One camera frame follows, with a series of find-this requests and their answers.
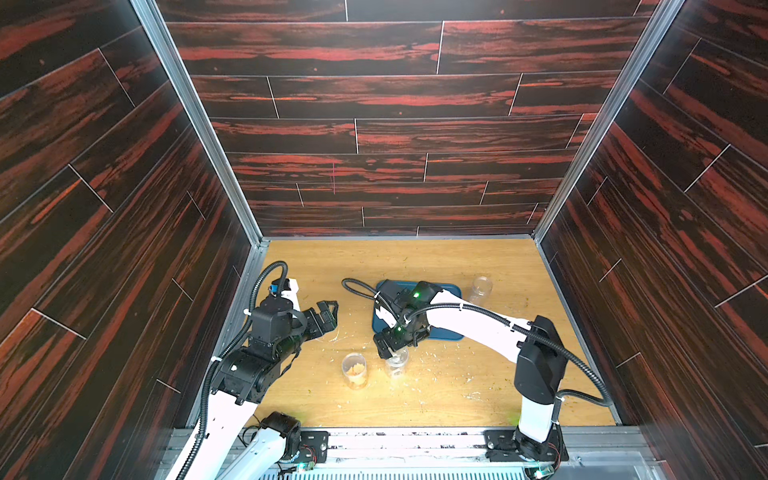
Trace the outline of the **clear plastic cookie jar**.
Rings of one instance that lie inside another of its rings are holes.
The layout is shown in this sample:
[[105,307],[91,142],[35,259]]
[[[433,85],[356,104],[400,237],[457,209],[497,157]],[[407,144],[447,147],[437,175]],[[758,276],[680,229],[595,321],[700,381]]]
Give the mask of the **clear plastic cookie jar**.
[[475,305],[484,305],[493,290],[493,282],[487,276],[476,277],[471,285],[467,300]]

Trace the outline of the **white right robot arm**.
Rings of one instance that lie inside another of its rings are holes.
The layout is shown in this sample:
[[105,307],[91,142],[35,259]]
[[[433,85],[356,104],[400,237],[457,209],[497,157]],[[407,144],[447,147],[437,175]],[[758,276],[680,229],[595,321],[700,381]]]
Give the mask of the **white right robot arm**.
[[497,352],[516,365],[514,386],[522,397],[518,424],[504,438],[489,437],[487,457],[552,465],[566,458],[559,415],[564,400],[601,407],[613,404],[601,378],[567,350],[553,322],[495,313],[426,281],[410,289],[384,281],[374,288],[358,279],[341,281],[345,290],[374,302],[386,327],[374,334],[379,357],[388,360],[416,347],[434,329],[452,331]]

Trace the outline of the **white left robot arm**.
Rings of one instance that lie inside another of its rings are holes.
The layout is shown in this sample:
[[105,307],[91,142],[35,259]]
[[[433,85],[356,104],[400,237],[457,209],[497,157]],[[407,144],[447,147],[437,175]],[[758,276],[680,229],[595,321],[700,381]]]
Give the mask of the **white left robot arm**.
[[338,304],[321,301],[301,309],[298,284],[288,265],[276,261],[256,277],[245,323],[211,359],[201,391],[198,419],[168,474],[171,479],[259,479],[271,467],[299,458],[299,420],[272,413],[233,461],[230,448],[268,389],[298,358],[304,343],[334,331]]

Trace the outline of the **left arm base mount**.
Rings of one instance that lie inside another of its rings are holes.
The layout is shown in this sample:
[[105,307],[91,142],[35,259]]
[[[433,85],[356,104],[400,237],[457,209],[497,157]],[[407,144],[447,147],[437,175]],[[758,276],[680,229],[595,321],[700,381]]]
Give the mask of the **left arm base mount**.
[[305,429],[301,422],[289,415],[273,412],[261,427],[276,431],[285,441],[280,461],[307,469],[325,463],[328,457],[330,433],[324,430]]

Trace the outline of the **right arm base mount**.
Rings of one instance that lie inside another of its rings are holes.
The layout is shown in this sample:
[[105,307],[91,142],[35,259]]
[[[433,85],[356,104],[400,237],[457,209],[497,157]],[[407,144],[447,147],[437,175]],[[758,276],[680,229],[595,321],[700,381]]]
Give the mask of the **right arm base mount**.
[[554,423],[544,441],[523,434],[518,427],[488,429],[483,432],[486,458],[491,462],[523,463],[527,479],[551,479],[564,461],[569,460],[562,428]]

